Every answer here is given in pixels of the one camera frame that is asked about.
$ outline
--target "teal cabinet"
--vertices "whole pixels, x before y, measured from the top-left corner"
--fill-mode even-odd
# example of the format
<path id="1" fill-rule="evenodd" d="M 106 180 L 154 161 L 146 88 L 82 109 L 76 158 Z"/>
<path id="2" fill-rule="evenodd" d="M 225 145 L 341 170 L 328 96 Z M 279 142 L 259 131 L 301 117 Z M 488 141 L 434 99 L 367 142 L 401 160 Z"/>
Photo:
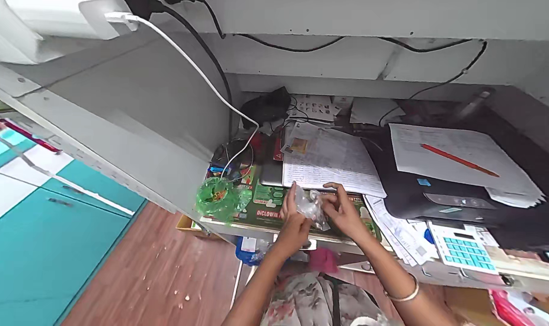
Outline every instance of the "teal cabinet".
<path id="1" fill-rule="evenodd" d="M 81 186 L 84 189 L 98 193 L 100 196 L 133 212 L 137 211 L 144 201 L 143 197 L 140 195 L 111 180 L 98 171 L 93 170 L 80 161 L 72 161 L 61 171 L 59 171 L 57 175 Z M 93 197 L 72 189 L 56 179 L 50 179 L 45 182 L 42 187 L 93 206 L 101 207 L 107 211 L 114 212 L 127 218 L 131 217 L 129 214 L 119 211 L 118 209 L 104 204 Z"/>
<path id="2" fill-rule="evenodd" d="M 0 218 L 0 326 L 52 325 L 129 219 L 37 189 Z"/>

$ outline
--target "white tile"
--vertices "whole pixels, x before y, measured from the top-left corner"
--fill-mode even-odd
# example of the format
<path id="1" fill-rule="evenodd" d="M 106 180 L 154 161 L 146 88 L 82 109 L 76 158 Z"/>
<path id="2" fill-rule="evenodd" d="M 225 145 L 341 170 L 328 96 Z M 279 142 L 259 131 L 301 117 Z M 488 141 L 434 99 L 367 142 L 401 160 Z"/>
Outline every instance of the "white tile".
<path id="1" fill-rule="evenodd" d="M 35 189 L 36 186 L 0 174 L 0 217 Z"/>
<path id="2" fill-rule="evenodd" d="M 36 145 L 24 154 L 34 165 L 53 174 L 57 174 L 73 160 L 71 156 L 64 152 L 55 155 L 54 152 L 51 152 L 40 145 Z M 20 157 L 13 159 L 11 162 L 1 167 L 0 174 L 5 174 L 39 187 L 49 180 L 48 176 L 28 166 Z"/>

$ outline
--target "calculator keypad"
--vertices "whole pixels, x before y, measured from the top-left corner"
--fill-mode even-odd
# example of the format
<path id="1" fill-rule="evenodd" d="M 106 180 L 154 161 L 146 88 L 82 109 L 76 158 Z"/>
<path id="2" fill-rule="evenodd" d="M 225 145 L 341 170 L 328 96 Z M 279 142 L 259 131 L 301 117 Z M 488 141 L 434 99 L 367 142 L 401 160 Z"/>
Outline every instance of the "calculator keypad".
<path id="1" fill-rule="evenodd" d="M 448 262 L 495 270 L 486 250 L 476 242 L 453 238 L 444 238 L 444 241 L 450 254 L 450 256 L 444 256 Z"/>

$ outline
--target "pink cloth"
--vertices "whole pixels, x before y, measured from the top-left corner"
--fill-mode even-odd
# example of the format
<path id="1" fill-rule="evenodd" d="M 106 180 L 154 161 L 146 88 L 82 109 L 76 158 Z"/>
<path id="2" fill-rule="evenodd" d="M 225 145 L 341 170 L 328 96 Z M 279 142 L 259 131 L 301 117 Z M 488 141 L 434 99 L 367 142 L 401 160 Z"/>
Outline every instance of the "pink cloth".
<path id="1" fill-rule="evenodd" d="M 335 253 L 327 248 L 316 248 L 308 251 L 308 267 L 311 270 L 321 271 L 326 274 L 337 273 L 337 259 Z"/>

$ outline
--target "hand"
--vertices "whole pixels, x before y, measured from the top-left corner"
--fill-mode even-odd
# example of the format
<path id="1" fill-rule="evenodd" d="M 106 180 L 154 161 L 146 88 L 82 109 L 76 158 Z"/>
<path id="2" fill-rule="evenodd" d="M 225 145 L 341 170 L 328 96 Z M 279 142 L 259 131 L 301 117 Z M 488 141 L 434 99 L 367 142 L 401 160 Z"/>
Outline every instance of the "hand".
<path id="1" fill-rule="evenodd" d="M 328 182 L 323 184 L 324 188 L 334 188 L 335 195 L 322 197 L 322 210 L 333 220 L 334 224 L 353 241 L 363 241 L 371 233 L 361 220 L 355 205 L 351 203 L 347 192 L 340 183 Z"/>
<path id="2" fill-rule="evenodd" d="M 287 192 L 282 203 L 280 215 L 284 219 L 282 230 L 274 243 L 270 253 L 284 262 L 287 258 L 297 252 L 308 239 L 308 231 L 311 226 L 311 219 L 296 211 L 295 204 L 296 183 L 292 183 L 291 189 Z"/>

